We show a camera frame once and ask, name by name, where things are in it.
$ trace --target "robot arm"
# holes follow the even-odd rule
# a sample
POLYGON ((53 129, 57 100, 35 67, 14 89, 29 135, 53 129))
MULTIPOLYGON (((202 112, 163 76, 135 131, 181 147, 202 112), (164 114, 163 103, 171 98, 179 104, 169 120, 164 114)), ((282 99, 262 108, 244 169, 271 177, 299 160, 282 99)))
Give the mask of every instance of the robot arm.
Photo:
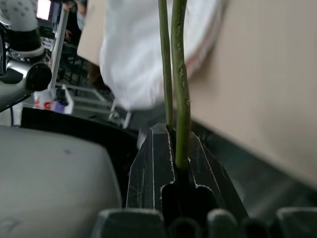
POLYGON ((0 0, 0 23, 10 44, 8 53, 2 44, 2 61, 7 65, 0 77, 0 112, 46 89, 51 81, 51 70, 41 62, 45 52, 36 12, 37 0, 0 0))

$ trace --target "white fabric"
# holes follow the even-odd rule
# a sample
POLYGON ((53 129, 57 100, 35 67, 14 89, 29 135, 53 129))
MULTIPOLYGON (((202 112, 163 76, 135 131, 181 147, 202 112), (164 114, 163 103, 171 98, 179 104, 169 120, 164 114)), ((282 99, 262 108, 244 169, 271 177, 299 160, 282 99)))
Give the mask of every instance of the white fabric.
MULTIPOLYGON (((188 0, 184 47, 188 76, 199 68, 218 34, 224 0, 188 0)), ((167 0, 169 33, 173 0, 167 0)), ((126 110, 164 99, 158 0, 108 0, 100 68, 126 110)))

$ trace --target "plant stem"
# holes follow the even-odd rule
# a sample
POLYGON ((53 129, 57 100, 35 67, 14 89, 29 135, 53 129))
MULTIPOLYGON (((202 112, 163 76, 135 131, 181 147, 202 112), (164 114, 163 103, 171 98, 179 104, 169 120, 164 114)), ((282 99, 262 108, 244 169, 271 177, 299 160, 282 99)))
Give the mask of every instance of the plant stem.
POLYGON ((169 33, 166 0, 158 0, 160 45, 163 60, 164 97, 166 126, 169 132, 173 130, 173 89, 170 64, 169 33))
POLYGON ((171 30, 174 87, 177 98, 176 166, 189 167, 190 99, 184 59, 184 20, 187 0, 174 0, 171 30))

